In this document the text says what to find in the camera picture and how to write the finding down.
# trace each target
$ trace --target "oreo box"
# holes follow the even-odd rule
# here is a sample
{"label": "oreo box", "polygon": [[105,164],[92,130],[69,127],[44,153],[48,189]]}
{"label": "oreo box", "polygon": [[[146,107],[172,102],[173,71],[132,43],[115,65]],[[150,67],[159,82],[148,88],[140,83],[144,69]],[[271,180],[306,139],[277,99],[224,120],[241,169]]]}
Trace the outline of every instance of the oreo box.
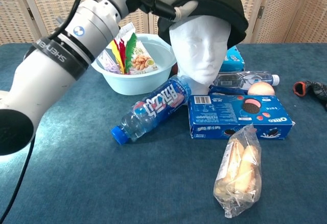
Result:
{"label": "oreo box", "polygon": [[258,139],[285,139],[294,125],[276,96],[261,95],[193,95],[189,120],[194,139],[228,139],[249,124]]}
{"label": "oreo box", "polygon": [[225,60],[223,61],[219,72],[238,72],[244,70],[244,60],[237,47],[233,46],[227,51]]}

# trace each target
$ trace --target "clear plastic bottle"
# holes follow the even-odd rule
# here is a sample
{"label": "clear plastic bottle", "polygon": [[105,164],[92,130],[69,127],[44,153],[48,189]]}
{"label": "clear plastic bottle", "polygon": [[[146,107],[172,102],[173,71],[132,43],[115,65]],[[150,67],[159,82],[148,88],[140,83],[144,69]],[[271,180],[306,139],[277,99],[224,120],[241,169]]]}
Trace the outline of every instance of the clear plastic bottle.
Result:
{"label": "clear plastic bottle", "polygon": [[214,81],[215,86],[249,90],[257,82],[266,82],[272,86],[279,84],[279,76],[268,71],[221,72]]}
{"label": "clear plastic bottle", "polygon": [[156,128],[186,103],[192,94],[188,79],[184,76],[173,76],[142,101],[137,102],[123,116],[121,124],[111,130],[116,141],[121,145],[129,139],[135,141]]}

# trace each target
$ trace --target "blue logo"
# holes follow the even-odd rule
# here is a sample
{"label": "blue logo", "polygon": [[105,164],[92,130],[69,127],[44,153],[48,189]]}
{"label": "blue logo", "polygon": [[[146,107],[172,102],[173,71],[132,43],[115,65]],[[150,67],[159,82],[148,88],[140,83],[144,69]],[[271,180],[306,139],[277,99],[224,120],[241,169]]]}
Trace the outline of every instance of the blue logo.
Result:
{"label": "blue logo", "polygon": [[76,36],[83,36],[85,34],[85,30],[84,30],[83,27],[77,26],[77,27],[74,28],[74,34]]}

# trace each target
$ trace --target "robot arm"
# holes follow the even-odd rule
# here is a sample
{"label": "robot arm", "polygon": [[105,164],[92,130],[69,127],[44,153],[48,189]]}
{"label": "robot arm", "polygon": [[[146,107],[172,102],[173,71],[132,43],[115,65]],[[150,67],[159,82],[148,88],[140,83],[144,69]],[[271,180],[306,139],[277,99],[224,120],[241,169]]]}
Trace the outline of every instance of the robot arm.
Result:
{"label": "robot arm", "polygon": [[[141,9],[171,20],[181,18],[175,0],[86,0],[59,34],[42,37],[16,69],[10,92],[0,99],[0,156],[35,138],[44,113],[85,73],[115,38],[118,23]],[[187,7],[188,16],[193,7]]]}

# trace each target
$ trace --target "black cable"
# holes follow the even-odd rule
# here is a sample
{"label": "black cable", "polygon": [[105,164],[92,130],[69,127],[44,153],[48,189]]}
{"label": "black cable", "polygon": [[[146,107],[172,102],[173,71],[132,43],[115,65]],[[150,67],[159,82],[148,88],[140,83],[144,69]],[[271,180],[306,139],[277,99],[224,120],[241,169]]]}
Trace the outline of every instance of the black cable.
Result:
{"label": "black cable", "polygon": [[15,187],[15,190],[14,190],[14,193],[12,194],[11,196],[11,199],[10,199],[10,202],[5,210],[5,212],[3,213],[1,219],[0,219],[0,224],[4,223],[11,207],[13,206],[14,202],[15,202],[15,199],[17,197],[17,194],[18,194],[18,191],[20,189],[20,186],[21,186],[21,183],[22,183],[22,180],[25,176],[25,172],[26,172],[26,169],[27,169],[27,166],[29,165],[29,162],[30,162],[30,158],[31,158],[31,155],[32,155],[32,152],[33,152],[33,148],[34,148],[34,142],[35,142],[35,138],[31,141],[31,144],[30,144],[30,149],[29,149],[29,152],[27,153],[27,156],[26,156],[26,159],[25,159],[25,163],[21,169],[21,172],[20,172],[20,176],[19,176],[19,179],[18,179],[18,182],[17,182],[17,185]]}
{"label": "black cable", "polygon": [[73,7],[71,9],[71,12],[69,13],[66,21],[55,31],[53,32],[50,36],[49,36],[49,39],[52,40],[56,37],[58,37],[58,35],[65,29],[67,28],[68,24],[71,22],[72,18],[74,17],[76,11],[77,11],[77,8],[80,4],[81,0],[75,0],[74,4],[73,4]]}

